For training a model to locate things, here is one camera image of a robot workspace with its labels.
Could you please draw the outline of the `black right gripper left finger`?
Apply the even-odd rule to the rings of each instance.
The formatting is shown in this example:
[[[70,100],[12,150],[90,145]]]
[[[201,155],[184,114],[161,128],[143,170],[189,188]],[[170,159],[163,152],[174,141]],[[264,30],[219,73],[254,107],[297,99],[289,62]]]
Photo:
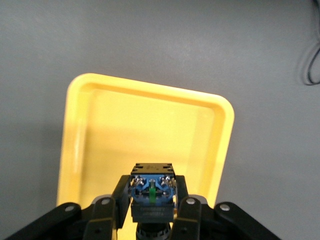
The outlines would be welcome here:
[[[122,175],[111,195],[101,195],[87,207],[63,203],[25,227],[8,240],[116,240],[129,209],[130,176]]]

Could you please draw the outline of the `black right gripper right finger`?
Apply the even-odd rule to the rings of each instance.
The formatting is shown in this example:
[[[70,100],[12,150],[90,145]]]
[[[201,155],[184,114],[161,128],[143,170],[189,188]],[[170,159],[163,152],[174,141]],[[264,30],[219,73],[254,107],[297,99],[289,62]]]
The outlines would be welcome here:
[[[173,240],[278,240],[279,237],[232,202],[211,208],[202,196],[188,194],[186,179],[177,175],[178,213]]]

